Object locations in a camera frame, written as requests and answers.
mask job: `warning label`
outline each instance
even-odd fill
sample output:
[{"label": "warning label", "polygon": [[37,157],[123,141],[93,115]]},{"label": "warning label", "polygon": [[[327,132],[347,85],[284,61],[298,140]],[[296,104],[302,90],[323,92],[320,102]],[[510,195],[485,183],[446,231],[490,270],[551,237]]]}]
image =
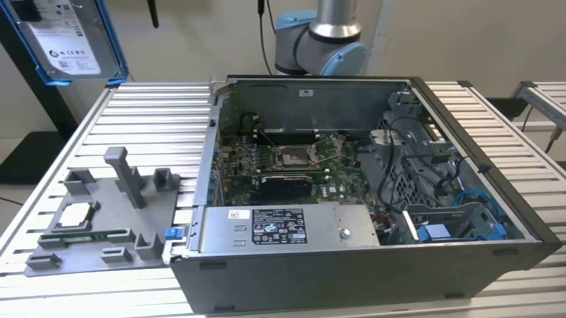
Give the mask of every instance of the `warning label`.
[{"label": "warning label", "polygon": [[252,210],[254,244],[307,243],[303,209]]}]

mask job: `slotted metal surface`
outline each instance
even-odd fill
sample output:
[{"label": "slotted metal surface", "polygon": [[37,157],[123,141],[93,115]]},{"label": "slotted metal surface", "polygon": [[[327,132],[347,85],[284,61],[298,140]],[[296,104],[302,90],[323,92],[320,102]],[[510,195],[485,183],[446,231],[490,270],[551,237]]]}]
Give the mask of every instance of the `slotted metal surface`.
[{"label": "slotted metal surface", "polygon": [[566,129],[566,82],[523,82],[513,95],[523,98],[562,130]]},{"label": "slotted metal surface", "polygon": [[[474,88],[428,83],[545,222],[566,241],[565,172],[518,132]],[[210,107],[208,85],[137,83],[104,92],[73,139],[0,238],[0,315],[17,317],[190,316],[192,311],[168,268],[27,278],[20,273],[48,226],[71,166],[113,176],[105,147],[125,145],[140,173],[170,166],[183,177],[175,224],[190,221],[192,191]],[[182,109],[194,109],[186,113]],[[128,113],[123,109],[137,109]],[[566,248],[533,270],[505,274],[473,299],[375,307],[270,313],[248,317],[566,317]]]}]

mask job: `white wall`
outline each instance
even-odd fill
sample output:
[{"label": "white wall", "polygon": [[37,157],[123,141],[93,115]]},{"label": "white wall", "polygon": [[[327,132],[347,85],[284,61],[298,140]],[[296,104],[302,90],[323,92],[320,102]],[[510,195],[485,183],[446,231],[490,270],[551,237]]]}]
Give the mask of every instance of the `white wall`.
[{"label": "white wall", "polygon": [[565,0],[394,0],[379,75],[469,80],[507,97],[521,80],[566,81]]},{"label": "white wall", "polygon": [[[227,74],[267,74],[260,55],[256,0],[159,0],[160,27],[151,24],[147,2],[107,1],[121,49],[136,81],[208,81]],[[382,1],[360,0],[358,18],[371,43]],[[315,9],[316,0],[271,0],[282,11]],[[263,16],[266,53],[274,71],[275,38]],[[83,115],[104,87],[81,81],[64,89]]]},{"label": "white wall", "polygon": [[23,138],[32,131],[55,131],[55,126],[0,45],[0,138]]}]

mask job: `blue tab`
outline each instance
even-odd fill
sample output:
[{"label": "blue tab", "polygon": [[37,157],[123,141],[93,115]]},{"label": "blue tab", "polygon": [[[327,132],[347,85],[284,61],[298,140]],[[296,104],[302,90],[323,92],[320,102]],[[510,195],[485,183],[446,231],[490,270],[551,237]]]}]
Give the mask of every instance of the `blue tab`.
[{"label": "blue tab", "polygon": [[166,240],[180,240],[183,239],[183,228],[182,227],[170,227],[166,230]]}]

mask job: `metal frame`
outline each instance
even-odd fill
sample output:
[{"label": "metal frame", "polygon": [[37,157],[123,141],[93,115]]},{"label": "metal frame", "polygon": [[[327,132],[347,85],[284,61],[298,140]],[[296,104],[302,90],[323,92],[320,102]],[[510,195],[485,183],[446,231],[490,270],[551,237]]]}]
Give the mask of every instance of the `metal frame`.
[{"label": "metal frame", "polygon": [[[158,83],[141,83],[137,88],[149,93]],[[550,226],[562,242],[566,242],[566,179],[565,172],[551,164],[550,158],[535,148],[511,123],[501,118],[495,108],[485,102],[474,89],[462,87],[457,82],[428,82],[427,86],[442,100],[469,135],[474,138],[505,177],[525,197],[529,205]],[[121,133],[145,131],[158,144],[131,147],[145,157],[159,155],[164,166],[175,162],[171,154],[192,156],[199,148],[190,148],[186,142],[175,142],[168,135],[194,132],[198,125],[206,123],[190,115],[171,115],[166,109],[187,109],[187,103],[172,106],[141,103],[141,107],[119,107],[131,112],[121,115],[103,115],[109,97],[116,89],[105,90],[97,100],[72,140],[67,144],[40,185],[0,238],[3,255],[0,256],[0,313],[24,314],[41,317],[76,317],[77,310],[84,311],[92,302],[97,303],[97,316],[162,317],[166,315],[192,315],[178,281],[168,268],[154,270],[128,270],[96,272],[65,276],[47,276],[28,279],[21,274],[23,262],[28,257],[27,248],[35,247],[37,232],[49,221],[49,211],[59,206],[64,187],[56,181],[61,179],[72,159],[92,156],[99,145],[83,146],[83,141],[99,134],[120,136]],[[183,189],[176,206],[174,224],[186,225],[192,215],[191,192],[195,187],[195,171],[186,166],[174,166],[180,171]],[[473,299],[426,301],[370,307],[322,309],[315,311],[263,313],[248,317],[537,317],[542,315],[561,317],[566,314],[566,247],[551,255],[533,270],[505,274]]]},{"label": "metal frame", "polygon": [[566,82],[522,81],[513,97],[525,99],[562,130],[566,129]]}]

